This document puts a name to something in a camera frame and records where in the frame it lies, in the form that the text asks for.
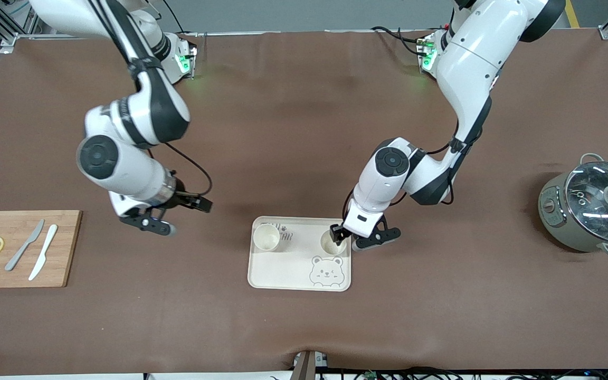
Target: gray knife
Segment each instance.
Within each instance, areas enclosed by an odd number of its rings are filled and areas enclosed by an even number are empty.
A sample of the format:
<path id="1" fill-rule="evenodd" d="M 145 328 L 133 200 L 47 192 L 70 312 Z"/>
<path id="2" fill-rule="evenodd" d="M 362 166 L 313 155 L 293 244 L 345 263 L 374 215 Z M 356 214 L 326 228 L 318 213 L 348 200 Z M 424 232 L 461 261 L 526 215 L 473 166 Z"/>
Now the gray knife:
<path id="1" fill-rule="evenodd" d="M 22 253 L 25 252 L 25 250 L 27 249 L 27 246 L 29 244 L 34 243 L 34 241 L 36 240 L 36 238 L 39 237 L 39 234 L 41 234 L 41 229 L 42 228 L 44 228 L 44 219 L 41 219 L 39 221 L 39 224 L 37 224 L 36 228 L 34 229 L 34 231 L 32 231 L 32 235 L 30 235 L 30 237 L 27 238 L 27 241 L 25 241 L 25 243 L 22 245 L 22 247 L 20 247 L 20 249 L 15 254 L 15 256 L 13 256 L 9 260 L 9 262 L 7 262 L 6 267 L 4 267 L 5 270 L 11 271 L 11 270 L 13 270 L 13 268 L 15 268 L 15 265 L 20 260 L 20 257 L 22 256 Z"/>

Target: brown table mat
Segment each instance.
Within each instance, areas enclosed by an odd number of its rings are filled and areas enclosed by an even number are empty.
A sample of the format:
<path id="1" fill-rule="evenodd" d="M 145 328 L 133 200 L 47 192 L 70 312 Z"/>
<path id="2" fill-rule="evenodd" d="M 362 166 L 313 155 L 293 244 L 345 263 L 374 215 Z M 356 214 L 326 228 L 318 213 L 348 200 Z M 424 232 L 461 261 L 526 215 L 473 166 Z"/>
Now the brown table mat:
<path id="1" fill-rule="evenodd" d="M 195 39 L 174 145 L 212 173 L 211 214 L 174 237 L 121 224 L 75 165 L 89 108 L 133 92 L 108 41 L 18 41 L 0 57 L 0 210 L 83 210 L 68 286 L 0 289 L 0 375 L 262 371 L 315 349 L 331 366 L 608 367 L 608 256 L 555 245 L 538 192 L 608 159 L 608 41 L 552 31 L 511 55 L 451 206 L 409 198 L 403 231 L 355 253 L 343 293 L 253 289 L 251 222 L 337 217 L 374 147 L 441 147 L 455 116 L 400 41 L 371 33 Z M 205 188 L 166 147 L 157 159 Z"/>

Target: bear illustration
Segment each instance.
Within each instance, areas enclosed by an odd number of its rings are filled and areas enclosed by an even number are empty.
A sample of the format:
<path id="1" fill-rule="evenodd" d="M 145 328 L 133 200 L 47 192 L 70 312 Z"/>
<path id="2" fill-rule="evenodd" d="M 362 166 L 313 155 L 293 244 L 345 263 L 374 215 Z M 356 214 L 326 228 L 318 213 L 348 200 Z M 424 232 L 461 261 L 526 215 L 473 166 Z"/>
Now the bear illustration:
<path id="1" fill-rule="evenodd" d="M 313 260 L 313 269 L 309 274 L 309 279 L 315 284 L 321 284 L 321 286 L 340 286 L 344 282 L 344 272 L 342 272 L 342 259 L 335 258 L 321 258 L 315 256 Z"/>

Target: white knife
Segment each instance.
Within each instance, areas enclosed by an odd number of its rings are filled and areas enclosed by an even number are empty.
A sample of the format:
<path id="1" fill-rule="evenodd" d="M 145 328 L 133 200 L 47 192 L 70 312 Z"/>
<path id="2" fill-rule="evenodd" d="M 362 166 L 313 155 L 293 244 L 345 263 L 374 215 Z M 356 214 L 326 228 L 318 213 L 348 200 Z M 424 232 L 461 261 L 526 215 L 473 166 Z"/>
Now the white knife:
<path id="1" fill-rule="evenodd" d="M 30 274 L 30 278 L 28 279 L 29 281 L 34 280 L 34 277 L 39 274 L 41 267 L 43 267 L 46 263 L 46 251 L 48 250 L 49 245 L 51 245 L 51 240 L 53 240 L 53 237 L 55 236 L 55 232 L 57 230 L 58 225 L 51 224 L 51 226 L 49 227 L 49 231 L 46 234 L 46 240 L 44 240 L 44 246 L 41 248 L 41 253 L 39 253 L 39 258 L 36 259 L 36 264 L 34 265 L 34 269 L 32 269 L 32 273 Z"/>

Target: yellow floor line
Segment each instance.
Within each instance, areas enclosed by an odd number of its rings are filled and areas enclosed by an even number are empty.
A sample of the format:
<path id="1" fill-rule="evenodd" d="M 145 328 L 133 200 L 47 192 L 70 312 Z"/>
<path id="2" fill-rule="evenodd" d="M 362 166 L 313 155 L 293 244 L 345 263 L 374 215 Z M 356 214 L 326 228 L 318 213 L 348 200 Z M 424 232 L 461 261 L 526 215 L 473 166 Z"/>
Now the yellow floor line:
<path id="1" fill-rule="evenodd" d="M 572 28 L 581 28 L 581 26 L 578 24 L 578 19 L 576 18 L 576 12 L 574 12 L 574 5 L 572 5 L 572 0 L 567 0 L 567 6 L 564 7 L 564 12 L 567 13 L 569 26 L 571 26 Z"/>

